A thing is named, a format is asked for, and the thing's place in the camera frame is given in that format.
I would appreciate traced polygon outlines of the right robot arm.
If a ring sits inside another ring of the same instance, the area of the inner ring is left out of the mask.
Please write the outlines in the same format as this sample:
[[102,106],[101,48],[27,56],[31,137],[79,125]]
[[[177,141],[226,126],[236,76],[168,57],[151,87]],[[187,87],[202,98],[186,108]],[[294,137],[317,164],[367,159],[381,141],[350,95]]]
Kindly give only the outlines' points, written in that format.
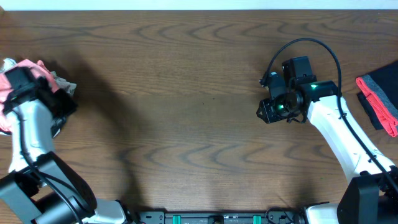
[[348,182],[339,203],[304,207],[292,223],[397,223],[397,167],[355,121],[337,85],[318,81],[307,57],[285,61],[282,71],[260,79],[270,96],[257,117],[270,124],[302,116],[325,138]]

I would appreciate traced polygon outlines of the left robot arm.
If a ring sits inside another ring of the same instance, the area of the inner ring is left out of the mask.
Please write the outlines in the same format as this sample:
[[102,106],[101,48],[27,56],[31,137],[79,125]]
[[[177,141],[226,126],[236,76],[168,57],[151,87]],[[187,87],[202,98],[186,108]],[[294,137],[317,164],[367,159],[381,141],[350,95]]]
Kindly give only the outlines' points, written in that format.
[[1,200],[23,223],[135,223],[119,200],[97,199],[56,155],[53,138],[77,108],[70,95],[26,66],[5,78],[11,91],[2,112],[11,122],[13,159]]

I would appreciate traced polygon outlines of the black mounting rail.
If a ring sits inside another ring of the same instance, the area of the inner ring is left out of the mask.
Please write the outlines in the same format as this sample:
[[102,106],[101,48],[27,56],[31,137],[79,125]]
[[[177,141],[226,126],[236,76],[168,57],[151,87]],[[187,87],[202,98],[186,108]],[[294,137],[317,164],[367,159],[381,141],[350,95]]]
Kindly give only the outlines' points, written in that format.
[[305,224],[302,212],[272,207],[265,212],[166,212],[136,213],[141,224]]

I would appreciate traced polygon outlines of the red grey black garment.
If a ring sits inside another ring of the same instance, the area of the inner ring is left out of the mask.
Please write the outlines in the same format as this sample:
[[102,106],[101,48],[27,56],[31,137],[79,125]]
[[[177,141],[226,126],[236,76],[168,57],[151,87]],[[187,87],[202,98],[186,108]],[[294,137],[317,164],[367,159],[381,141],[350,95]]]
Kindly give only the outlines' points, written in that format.
[[371,71],[355,79],[357,94],[370,122],[376,130],[397,136],[397,62]]

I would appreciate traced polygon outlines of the white patterned garment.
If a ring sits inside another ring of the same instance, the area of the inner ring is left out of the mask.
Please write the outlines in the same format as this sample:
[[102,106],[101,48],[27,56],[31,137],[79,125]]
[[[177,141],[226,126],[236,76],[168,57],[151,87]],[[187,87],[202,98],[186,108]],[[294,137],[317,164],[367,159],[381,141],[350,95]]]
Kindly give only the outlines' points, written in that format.
[[71,83],[64,78],[58,77],[55,71],[52,71],[51,74],[53,75],[55,82],[59,86],[59,88],[65,90],[66,93],[68,93],[70,96],[73,96],[76,89],[76,83]]

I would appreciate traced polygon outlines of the pink printed shirt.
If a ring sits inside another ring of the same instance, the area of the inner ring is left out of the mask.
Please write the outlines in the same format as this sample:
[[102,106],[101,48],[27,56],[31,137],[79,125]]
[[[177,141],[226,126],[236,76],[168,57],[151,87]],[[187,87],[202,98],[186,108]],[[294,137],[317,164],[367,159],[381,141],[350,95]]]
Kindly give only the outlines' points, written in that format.
[[6,58],[3,60],[3,62],[4,63],[1,67],[1,135],[11,135],[11,124],[2,112],[4,109],[4,102],[7,100],[7,96],[12,91],[11,84],[5,75],[8,70],[12,68],[27,67],[31,70],[35,78],[45,77],[54,93],[60,88],[56,84],[51,72],[45,67],[43,61],[41,60],[32,62],[28,59],[24,59],[17,63],[11,58]]

